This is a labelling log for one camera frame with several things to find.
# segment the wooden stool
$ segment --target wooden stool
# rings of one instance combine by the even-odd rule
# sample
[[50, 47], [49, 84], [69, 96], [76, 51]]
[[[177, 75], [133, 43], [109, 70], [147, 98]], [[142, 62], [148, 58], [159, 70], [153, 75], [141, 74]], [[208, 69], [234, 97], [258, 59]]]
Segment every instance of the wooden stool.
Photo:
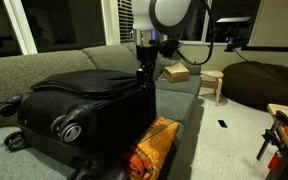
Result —
[[221, 88], [222, 88], [222, 77], [224, 74], [220, 71], [201, 71], [202, 75], [214, 77], [216, 79], [214, 86], [214, 94], [216, 94], [215, 105], [219, 105]]

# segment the black suitcase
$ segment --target black suitcase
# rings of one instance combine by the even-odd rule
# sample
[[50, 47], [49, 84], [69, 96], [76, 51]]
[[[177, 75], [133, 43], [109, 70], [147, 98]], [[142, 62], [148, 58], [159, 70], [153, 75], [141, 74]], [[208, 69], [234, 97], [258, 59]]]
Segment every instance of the black suitcase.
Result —
[[154, 121], [155, 88], [112, 70], [52, 75], [32, 92], [0, 103], [0, 114], [17, 113], [21, 132], [5, 139], [11, 151], [29, 145], [77, 172], [79, 179], [105, 169]]

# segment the black cable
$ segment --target black cable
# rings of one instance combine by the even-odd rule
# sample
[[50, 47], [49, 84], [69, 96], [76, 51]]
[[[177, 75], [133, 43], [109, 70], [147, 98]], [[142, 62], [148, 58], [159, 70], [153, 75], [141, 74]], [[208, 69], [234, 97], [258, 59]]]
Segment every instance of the black cable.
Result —
[[187, 63], [187, 64], [191, 64], [191, 65], [202, 65], [202, 64], [205, 64], [207, 63], [211, 56], [212, 56], [212, 53], [213, 53], [213, 44], [214, 44], [214, 27], [213, 27], [213, 16], [212, 16], [212, 13], [211, 13], [211, 9], [210, 7], [208, 6], [207, 2], [205, 2], [204, 0], [201, 0], [201, 4], [203, 4], [204, 8], [206, 9], [207, 13], [208, 13], [208, 16], [209, 16], [209, 29], [210, 29], [210, 45], [209, 45], [209, 52], [208, 52], [208, 56], [206, 58], [206, 60], [204, 62], [201, 62], [201, 63], [196, 63], [196, 61], [194, 61], [194, 63], [192, 63], [192, 61], [188, 60], [178, 49], [176, 49], [176, 52], [178, 53], [178, 55]]
[[233, 49], [234, 50], [234, 52], [238, 55], [238, 56], [240, 56], [244, 61], [250, 61], [250, 60], [247, 60], [247, 59], [245, 59], [242, 55], [240, 55], [240, 53], [238, 53], [235, 49]]

